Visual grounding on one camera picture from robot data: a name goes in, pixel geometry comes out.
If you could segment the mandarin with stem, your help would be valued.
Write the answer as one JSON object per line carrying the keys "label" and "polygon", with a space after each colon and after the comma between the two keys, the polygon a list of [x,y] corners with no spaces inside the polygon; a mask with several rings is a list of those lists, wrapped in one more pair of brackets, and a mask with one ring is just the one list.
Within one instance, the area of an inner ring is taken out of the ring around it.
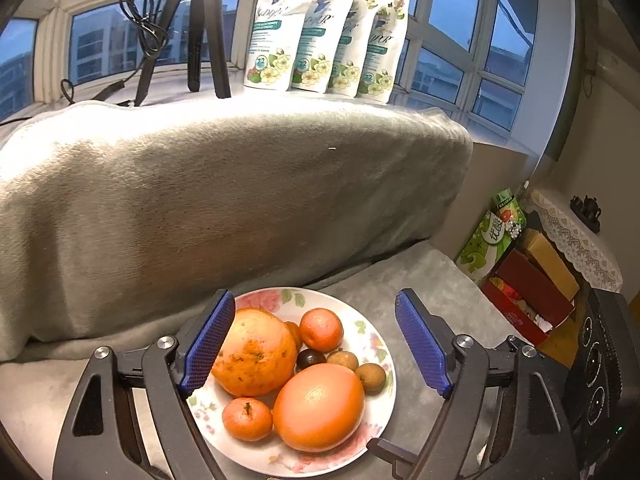
{"label": "mandarin with stem", "polygon": [[329,353],[337,349],[344,337],[340,318],[331,310],[315,308],[307,311],[299,322],[302,341],[308,348]]}

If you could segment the dark plum front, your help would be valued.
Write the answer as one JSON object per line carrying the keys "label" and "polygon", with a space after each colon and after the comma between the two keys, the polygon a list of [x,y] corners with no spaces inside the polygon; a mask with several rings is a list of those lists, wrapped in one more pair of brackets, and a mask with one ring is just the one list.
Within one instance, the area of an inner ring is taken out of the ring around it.
{"label": "dark plum front", "polygon": [[301,372],[302,370],[306,370],[306,368],[322,364],[326,362],[326,356],[323,352],[318,350],[314,350],[311,348],[307,348],[299,352],[296,358],[296,370]]}

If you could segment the small front mandarin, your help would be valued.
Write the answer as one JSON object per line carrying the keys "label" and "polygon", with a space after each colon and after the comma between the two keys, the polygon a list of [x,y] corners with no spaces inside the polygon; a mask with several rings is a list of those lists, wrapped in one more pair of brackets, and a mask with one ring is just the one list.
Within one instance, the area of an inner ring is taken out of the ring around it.
{"label": "small front mandarin", "polygon": [[257,442],[272,431],[270,408],[254,398],[236,398],[229,402],[221,415],[224,428],[235,439]]}

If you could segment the brown longan front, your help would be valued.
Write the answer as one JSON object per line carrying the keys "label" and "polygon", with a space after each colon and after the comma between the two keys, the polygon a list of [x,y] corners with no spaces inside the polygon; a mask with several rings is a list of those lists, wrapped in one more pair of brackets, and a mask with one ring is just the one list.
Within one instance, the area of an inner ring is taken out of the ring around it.
{"label": "brown longan front", "polygon": [[353,372],[359,367],[358,358],[352,352],[342,349],[330,353],[326,357],[326,362],[347,367]]}

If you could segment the green tissue pack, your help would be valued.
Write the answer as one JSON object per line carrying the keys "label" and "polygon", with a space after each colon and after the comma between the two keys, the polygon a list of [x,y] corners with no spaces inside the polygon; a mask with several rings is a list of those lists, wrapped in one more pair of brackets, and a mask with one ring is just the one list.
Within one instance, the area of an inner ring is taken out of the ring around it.
{"label": "green tissue pack", "polygon": [[491,207],[457,256],[457,267],[475,284],[482,284],[525,228],[525,214],[510,188],[505,188],[492,196]]}

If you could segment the brown longan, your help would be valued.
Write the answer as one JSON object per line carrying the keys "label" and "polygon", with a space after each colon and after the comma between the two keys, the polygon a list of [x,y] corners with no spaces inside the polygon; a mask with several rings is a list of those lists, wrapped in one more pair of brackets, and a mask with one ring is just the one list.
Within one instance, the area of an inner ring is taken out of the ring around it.
{"label": "brown longan", "polygon": [[330,353],[326,357],[326,362],[347,367],[353,372],[359,367],[358,358],[352,352],[342,349]]}
{"label": "brown longan", "polygon": [[355,370],[362,388],[369,396],[380,393],[386,384],[386,371],[381,365],[375,363],[364,363]]}

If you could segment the red cardboard box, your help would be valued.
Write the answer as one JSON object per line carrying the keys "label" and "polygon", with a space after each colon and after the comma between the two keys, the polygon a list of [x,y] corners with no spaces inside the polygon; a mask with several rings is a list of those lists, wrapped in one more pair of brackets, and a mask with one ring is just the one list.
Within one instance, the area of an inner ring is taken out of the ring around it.
{"label": "red cardboard box", "polygon": [[480,290],[535,347],[575,311],[550,278],[517,249],[503,258]]}

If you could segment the large speckled orange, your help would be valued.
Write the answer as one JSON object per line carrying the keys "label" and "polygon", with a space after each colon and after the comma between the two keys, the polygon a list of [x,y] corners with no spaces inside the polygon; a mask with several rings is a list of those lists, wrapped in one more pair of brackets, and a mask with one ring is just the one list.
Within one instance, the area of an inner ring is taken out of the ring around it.
{"label": "large speckled orange", "polygon": [[294,375],[297,355],[294,337],[280,318],[260,309],[239,309],[212,374],[232,396],[266,396]]}

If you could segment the tiny back mandarin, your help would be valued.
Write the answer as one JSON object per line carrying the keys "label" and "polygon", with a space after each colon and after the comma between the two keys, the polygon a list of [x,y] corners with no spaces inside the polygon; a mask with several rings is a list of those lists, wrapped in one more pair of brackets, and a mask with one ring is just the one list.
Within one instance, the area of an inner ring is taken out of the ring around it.
{"label": "tiny back mandarin", "polygon": [[285,325],[290,331],[294,339],[294,342],[296,345],[296,351],[299,352],[300,349],[303,347],[303,339],[302,339],[302,335],[300,334],[299,326],[296,323],[291,321],[286,321]]}

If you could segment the black tripod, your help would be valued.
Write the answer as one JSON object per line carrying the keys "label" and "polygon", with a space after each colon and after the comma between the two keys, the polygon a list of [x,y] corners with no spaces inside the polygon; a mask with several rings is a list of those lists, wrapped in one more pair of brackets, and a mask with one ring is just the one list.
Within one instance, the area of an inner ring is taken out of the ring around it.
{"label": "black tripod", "polygon": [[[157,20],[145,18],[141,23],[142,46],[150,48],[145,52],[134,106],[140,106],[149,93],[157,59],[168,45],[169,25],[177,13],[180,1],[166,0]],[[191,0],[190,2],[186,64],[188,64],[188,89],[191,92],[200,90],[204,39],[207,39],[210,71],[213,76],[216,97],[228,99],[231,96],[231,89],[226,54],[224,53],[222,0]]]}

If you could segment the large smooth orange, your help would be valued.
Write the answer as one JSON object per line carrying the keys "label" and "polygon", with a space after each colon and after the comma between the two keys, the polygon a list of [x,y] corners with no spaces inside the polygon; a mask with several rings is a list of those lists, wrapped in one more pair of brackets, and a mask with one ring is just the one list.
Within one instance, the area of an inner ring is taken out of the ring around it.
{"label": "large smooth orange", "polygon": [[296,451],[321,453],[344,443],[358,428],[366,394],[347,367],[322,363],[297,373],[273,404],[273,426]]}

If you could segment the grey fleece blanket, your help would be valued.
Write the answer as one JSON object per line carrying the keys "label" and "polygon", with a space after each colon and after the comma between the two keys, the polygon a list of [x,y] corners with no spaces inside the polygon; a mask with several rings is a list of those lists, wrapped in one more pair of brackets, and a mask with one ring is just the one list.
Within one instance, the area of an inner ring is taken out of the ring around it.
{"label": "grey fleece blanket", "polygon": [[410,287],[458,333],[510,325],[431,244],[473,143],[440,110],[281,96],[82,102],[1,142],[1,420],[50,478],[70,398],[106,344],[175,333],[221,288],[320,289],[396,364],[390,438],[417,448],[439,402],[394,319]]}

